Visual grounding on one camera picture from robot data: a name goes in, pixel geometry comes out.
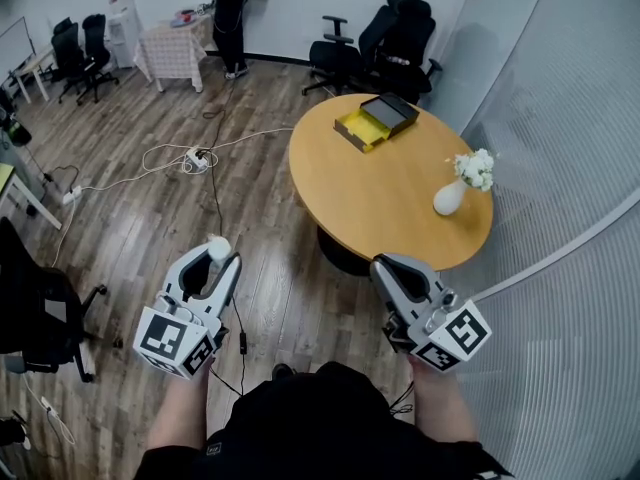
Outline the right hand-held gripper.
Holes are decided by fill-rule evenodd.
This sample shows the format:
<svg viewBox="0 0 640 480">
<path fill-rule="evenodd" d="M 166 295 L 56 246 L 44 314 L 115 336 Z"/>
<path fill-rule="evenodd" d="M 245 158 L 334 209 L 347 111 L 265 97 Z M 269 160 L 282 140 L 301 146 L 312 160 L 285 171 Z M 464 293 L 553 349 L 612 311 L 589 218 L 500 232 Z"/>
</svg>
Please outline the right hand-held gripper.
<svg viewBox="0 0 640 480">
<path fill-rule="evenodd" d="M 383 302 L 392 310 L 383 332 L 402 352 L 444 373 L 469 361 L 492 336 L 470 299 L 442 290 L 435 271 L 424 262 L 399 254 L 376 255 L 370 275 Z"/>
</svg>

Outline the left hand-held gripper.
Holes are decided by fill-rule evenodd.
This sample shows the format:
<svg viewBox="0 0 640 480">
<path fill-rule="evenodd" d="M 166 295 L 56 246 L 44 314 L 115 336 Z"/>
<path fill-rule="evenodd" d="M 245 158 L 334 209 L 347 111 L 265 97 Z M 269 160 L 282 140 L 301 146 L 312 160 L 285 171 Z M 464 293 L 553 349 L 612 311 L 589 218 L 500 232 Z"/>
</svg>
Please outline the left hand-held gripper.
<svg viewBox="0 0 640 480">
<path fill-rule="evenodd" d="M 165 292 L 143 308 L 133 343 L 151 366 L 187 380 L 203 370 L 229 332 L 219 317 L 242 269 L 240 255 L 233 253 L 206 289 L 213 264 L 208 249 L 208 244 L 197 246 L 171 265 Z M 192 309 L 185 304 L 191 300 Z"/>
</svg>

